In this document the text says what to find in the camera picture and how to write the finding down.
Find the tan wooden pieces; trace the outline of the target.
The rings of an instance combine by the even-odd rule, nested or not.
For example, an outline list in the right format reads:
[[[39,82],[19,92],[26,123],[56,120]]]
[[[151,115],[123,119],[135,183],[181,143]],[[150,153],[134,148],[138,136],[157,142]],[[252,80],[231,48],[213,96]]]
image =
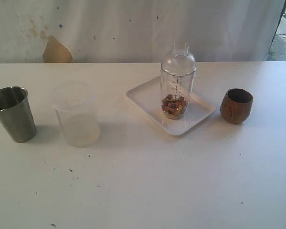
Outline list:
[[[162,111],[167,118],[182,118],[187,110],[188,102],[183,96],[175,98],[172,94],[168,94],[162,100]]]

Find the clear plastic shaker body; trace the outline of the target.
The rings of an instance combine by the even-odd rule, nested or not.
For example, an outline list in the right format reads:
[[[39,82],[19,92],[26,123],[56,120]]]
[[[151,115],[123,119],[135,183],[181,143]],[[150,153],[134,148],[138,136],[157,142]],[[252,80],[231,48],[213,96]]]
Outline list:
[[[161,101],[168,95],[172,94],[175,98],[183,96],[190,103],[195,73],[187,76],[174,76],[161,71],[160,88]]]

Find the clear dome shaker lid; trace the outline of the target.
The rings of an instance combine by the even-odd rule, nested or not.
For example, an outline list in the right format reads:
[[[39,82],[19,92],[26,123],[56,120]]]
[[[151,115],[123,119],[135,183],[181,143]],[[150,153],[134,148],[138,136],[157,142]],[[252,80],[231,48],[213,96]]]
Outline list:
[[[196,71],[196,60],[186,42],[173,43],[172,49],[164,56],[161,70],[174,76],[187,76]]]

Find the translucent plastic measuring cup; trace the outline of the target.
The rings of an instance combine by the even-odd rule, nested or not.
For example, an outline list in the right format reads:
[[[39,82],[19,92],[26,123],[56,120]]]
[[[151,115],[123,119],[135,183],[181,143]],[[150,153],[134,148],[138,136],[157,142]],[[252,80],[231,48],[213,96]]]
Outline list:
[[[51,103],[66,142],[85,147],[100,137],[95,96],[88,84],[67,82],[53,89]]]

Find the brown wooden cup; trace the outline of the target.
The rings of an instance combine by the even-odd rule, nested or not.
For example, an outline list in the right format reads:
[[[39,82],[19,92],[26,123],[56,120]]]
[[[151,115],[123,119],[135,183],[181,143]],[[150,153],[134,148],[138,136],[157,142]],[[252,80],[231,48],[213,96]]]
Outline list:
[[[220,106],[223,119],[232,124],[244,122],[251,113],[253,96],[240,88],[229,89]]]

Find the stainless steel cup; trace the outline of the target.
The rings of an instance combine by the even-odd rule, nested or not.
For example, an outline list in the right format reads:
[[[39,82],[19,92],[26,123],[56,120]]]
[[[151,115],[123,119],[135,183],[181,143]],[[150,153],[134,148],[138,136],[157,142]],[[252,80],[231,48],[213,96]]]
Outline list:
[[[16,143],[24,143],[35,137],[37,128],[27,89],[20,86],[0,89],[0,123]]]

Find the white rectangular tray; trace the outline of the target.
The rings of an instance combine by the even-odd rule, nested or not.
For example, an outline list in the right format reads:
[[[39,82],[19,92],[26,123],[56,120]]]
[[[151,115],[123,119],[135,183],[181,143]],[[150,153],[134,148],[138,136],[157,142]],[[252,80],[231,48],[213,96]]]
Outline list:
[[[127,91],[125,96],[158,126],[174,136],[184,134],[215,112],[215,107],[211,103],[193,93],[182,118],[173,120],[165,117],[160,105],[159,76]]]

